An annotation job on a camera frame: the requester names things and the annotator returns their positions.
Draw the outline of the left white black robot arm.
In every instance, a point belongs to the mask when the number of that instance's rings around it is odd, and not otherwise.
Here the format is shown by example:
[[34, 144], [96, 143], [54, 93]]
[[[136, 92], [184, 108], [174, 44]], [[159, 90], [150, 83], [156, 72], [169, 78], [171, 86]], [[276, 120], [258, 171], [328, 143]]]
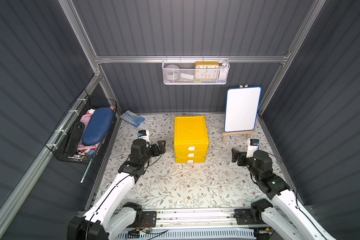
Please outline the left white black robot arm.
[[121, 211], [114, 212], [125, 195], [150, 166], [153, 157], [166, 152], [166, 141], [150, 144], [145, 139], [136, 139], [131, 153], [120, 166], [111, 186], [82, 217], [73, 217], [68, 225], [68, 240], [113, 240], [125, 228], [137, 226], [143, 218], [142, 206], [128, 202]]

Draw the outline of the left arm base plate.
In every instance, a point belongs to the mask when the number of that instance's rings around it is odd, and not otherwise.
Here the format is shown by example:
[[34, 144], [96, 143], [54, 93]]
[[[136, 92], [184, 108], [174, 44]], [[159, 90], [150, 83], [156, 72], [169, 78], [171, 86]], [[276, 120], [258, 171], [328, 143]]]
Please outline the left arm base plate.
[[156, 211], [142, 211], [138, 212], [135, 218], [135, 221], [133, 222], [130, 227], [132, 228], [153, 228], [156, 226], [157, 222], [157, 212]]

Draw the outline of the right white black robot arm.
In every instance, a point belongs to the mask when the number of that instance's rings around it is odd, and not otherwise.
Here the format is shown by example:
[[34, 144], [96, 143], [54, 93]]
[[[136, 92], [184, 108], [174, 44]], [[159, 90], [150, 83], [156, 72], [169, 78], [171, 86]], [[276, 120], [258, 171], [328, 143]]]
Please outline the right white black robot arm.
[[284, 240], [333, 240], [308, 210], [300, 203], [297, 194], [273, 172], [273, 160], [267, 152], [232, 149], [232, 162], [246, 167], [254, 183], [267, 199], [251, 203], [253, 222], [264, 222]]

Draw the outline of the yellow three-drawer cabinet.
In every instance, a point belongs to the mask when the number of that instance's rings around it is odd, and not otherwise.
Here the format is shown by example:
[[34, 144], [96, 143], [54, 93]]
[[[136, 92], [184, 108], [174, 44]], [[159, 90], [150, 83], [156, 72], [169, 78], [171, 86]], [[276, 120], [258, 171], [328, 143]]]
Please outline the yellow three-drawer cabinet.
[[204, 116], [176, 117], [174, 151], [177, 164], [204, 163], [209, 137]]

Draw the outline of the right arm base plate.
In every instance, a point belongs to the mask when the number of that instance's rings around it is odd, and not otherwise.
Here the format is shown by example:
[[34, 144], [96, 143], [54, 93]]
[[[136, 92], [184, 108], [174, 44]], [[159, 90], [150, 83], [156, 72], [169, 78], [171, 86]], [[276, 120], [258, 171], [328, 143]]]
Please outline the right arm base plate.
[[261, 213], [254, 208], [250, 209], [234, 209], [233, 217], [238, 225], [254, 225], [263, 224]]

